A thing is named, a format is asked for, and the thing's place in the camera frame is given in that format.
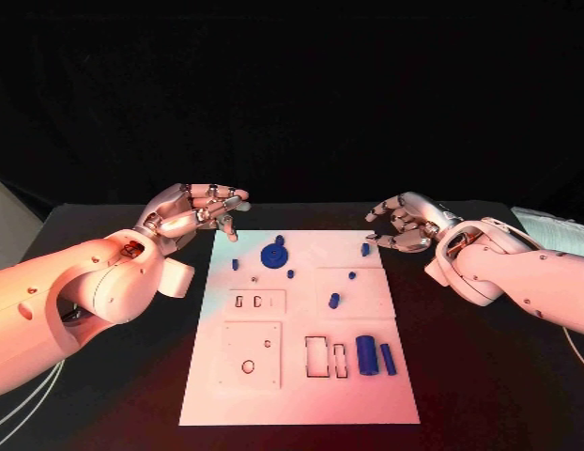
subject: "blue round piece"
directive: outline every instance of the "blue round piece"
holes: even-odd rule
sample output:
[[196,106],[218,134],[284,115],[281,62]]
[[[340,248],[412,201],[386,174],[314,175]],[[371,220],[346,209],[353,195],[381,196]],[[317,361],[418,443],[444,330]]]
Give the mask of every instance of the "blue round piece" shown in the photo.
[[355,346],[359,374],[373,376],[379,372],[379,368],[376,367],[375,340],[372,340],[369,335],[359,335],[355,338]]
[[327,307],[336,308],[337,305],[339,305],[339,295],[336,293],[332,293],[329,295]]
[[389,376],[394,376],[395,375],[395,365],[392,364],[389,345],[386,343],[384,345],[379,345],[379,350],[382,351],[382,359],[384,359],[384,366],[386,367],[386,374]]
[[271,270],[287,262],[287,250],[278,244],[267,244],[260,251],[260,263]]

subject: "white robotic arm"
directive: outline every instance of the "white robotic arm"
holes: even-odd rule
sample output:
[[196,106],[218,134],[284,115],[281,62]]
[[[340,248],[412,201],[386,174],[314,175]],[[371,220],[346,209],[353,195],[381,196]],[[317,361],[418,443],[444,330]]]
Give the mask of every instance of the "white robotic arm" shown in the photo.
[[584,257],[543,250],[526,234],[492,218],[463,221],[415,193],[382,202],[368,221],[384,214],[389,201],[398,235],[371,235],[369,242],[420,252],[435,240],[435,256],[424,271],[466,301],[483,306],[505,292],[533,316],[584,334]]
[[[71,355],[108,327],[129,322],[159,291],[182,298],[193,268],[166,258],[196,228],[221,228],[247,210],[244,191],[175,184],[144,207],[133,228],[0,271],[0,395]],[[57,302],[75,308],[64,316]]]

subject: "shape sorting board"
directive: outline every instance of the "shape sorting board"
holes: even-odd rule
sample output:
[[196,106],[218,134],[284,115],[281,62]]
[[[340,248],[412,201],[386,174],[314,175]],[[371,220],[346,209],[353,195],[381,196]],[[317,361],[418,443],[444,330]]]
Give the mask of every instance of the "shape sorting board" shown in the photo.
[[[179,425],[418,423],[375,247],[361,256],[369,233],[240,230],[235,243],[215,234]],[[277,235],[289,259],[271,270],[258,255]],[[336,309],[327,307],[332,292],[340,296]],[[358,371],[355,337],[362,334],[375,340],[375,376]],[[326,359],[327,377],[306,377],[307,336],[325,337],[310,340],[309,352],[312,365],[323,367]],[[384,367],[382,343],[391,348],[394,376]]]

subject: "black table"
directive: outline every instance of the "black table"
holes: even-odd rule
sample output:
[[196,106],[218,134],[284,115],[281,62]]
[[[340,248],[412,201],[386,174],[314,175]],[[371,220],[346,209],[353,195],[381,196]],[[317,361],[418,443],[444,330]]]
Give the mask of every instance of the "black table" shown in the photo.
[[[500,204],[445,204],[466,219],[493,216],[519,227]],[[130,227],[142,208],[58,207],[26,258]],[[369,208],[254,205],[235,225],[369,229]],[[143,314],[67,359],[41,408],[0,449],[584,449],[584,366],[561,328],[506,297],[487,307],[466,302],[424,274],[428,252],[381,252],[420,425],[178,427],[211,250],[212,232],[199,232],[173,255],[196,271],[186,298],[156,294]],[[41,379],[0,397],[0,417]]]

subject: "robotic hand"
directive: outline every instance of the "robotic hand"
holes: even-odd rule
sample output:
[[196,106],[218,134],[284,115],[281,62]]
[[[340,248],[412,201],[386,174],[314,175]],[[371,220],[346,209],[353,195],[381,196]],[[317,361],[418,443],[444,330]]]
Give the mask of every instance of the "robotic hand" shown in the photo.
[[505,292],[533,316],[584,334],[584,257],[542,249],[492,218],[463,221],[420,194],[385,200],[366,221],[388,210],[398,235],[369,235],[369,243],[414,253],[435,241],[424,271],[466,301],[484,306]]
[[[198,228],[219,228],[237,240],[228,211],[250,208],[247,197],[225,186],[175,184],[130,230],[0,271],[0,395],[133,320],[156,291],[185,296],[193,268],[165,256]],[[57,301],[75,306],[64,316]]]

